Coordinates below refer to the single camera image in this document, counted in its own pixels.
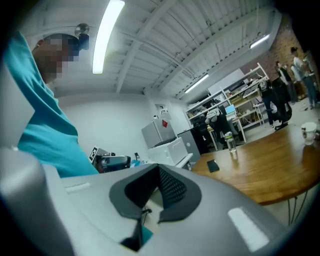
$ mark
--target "brick wall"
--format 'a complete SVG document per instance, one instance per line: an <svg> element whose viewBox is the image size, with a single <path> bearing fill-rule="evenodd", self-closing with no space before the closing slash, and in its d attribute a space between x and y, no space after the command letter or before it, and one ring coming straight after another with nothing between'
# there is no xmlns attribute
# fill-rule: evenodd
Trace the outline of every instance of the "brick wall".
<svg viewBox="0 0 320 256"><path fill-rule="evenodd" d="M288 74L294 80L294 74L292 73L290 67L294 62L294 57L291 55L291 47L297 47L299 49L300 58L303 59L302 48L291 28L290 21L287 17L283 16L278 33L273 41L271 48L264 54L250 61L240 69L244 74L248 73L250 69L257 67L257 63L263 67L264 71L267 73L271 80L278 77L276 71L276 61L282 63L282 65L287 65Z"/></svg>

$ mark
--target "smartphone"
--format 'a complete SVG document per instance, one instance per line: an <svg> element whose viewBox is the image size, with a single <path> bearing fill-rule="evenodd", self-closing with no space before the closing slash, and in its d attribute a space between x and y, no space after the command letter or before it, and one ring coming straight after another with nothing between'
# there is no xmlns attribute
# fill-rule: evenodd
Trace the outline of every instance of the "smartphone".
<svg viewBox="0 0 320 256"><path fill-rule="evenodd" d="M206 162L206 164L208 165L210 173L219 171L219 166L217 165L216 160L210 160Z"/></svg>

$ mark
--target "fluorescent light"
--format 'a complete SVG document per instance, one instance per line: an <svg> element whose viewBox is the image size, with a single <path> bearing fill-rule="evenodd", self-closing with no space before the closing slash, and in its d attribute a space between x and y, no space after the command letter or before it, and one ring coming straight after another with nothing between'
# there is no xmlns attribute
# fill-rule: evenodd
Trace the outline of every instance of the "fluorescent light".
<svg viewBox="0 0 320 256"><path fill-rule="evenodd" d="M95 40L92 64L93 74L102 74L104 70L108 41L117 18L124 6L124 1L110 0L108 6L105 9Z"/></svg>
<svg viewBox="0 0 320 256"><path fill-rule="evenodd" d="M201 82L203 82L205 79L207 79L209 77L208 74L206 74L204 77L202 77L198 82L196 82L194 85L192 85L188 90L185 91L185 93L187 94L188 92L190 92L193 88L195 88L198 84L200 84Z"/></svg>
<svg viewBox="0 0 320 256"><path fill-rule="evenodd" d="M263 41L267 40L268 38L269 38L269 34L267 34L266 36L260 38L258 41L254 42L253 44L250 45L250 49L252 49L253 47L255 47L258 44L262 43Z"/></svg>

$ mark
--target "white mug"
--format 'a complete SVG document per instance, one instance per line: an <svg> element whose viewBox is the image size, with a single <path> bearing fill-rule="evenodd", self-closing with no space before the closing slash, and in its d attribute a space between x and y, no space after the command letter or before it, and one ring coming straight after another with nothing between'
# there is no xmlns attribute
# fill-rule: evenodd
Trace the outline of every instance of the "white mug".
<svg viewBox="0 0 320 256"><path fill-rule="evenodd" d="M305 122L301 125L302 136L304 138L304 144L312 145L316 137L317 125L314 122Z"/></svg>

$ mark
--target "jeans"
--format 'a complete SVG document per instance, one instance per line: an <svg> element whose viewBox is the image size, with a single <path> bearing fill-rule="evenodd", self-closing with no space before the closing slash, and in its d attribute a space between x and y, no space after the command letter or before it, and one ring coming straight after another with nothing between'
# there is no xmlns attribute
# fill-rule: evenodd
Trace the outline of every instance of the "jeans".
<svg viewBox="0 0 320 256"><path fill-rule="evenodd" d="M270 107L270 103L271 102L275 103L272 99L273 99L273 97L271 95L262 98L262 101L263 101L265 108L266 108L266 113L268 115L268 121L271 126L274 124L274 118L273 118L273 114L272 114L272 109Z"/></svg>
<svg viewBox="0 0 320 256"><path fill-rule="evenodd" d="M304 82L304 85L306 87L306 90L308 92L308 98L310 105L317 103L317 94L316 94L316 88L314 86L314 82L312 81L310 76L306 76L302 79Z"/></svg>
<svg viewBox="0 0 320 256"><path fill-rule="evenodd" d="M286 86L290 95L290 99L292 103L298 102L298 96L296 93L295 85L293 82L288 82L288 85Z"/></svg>

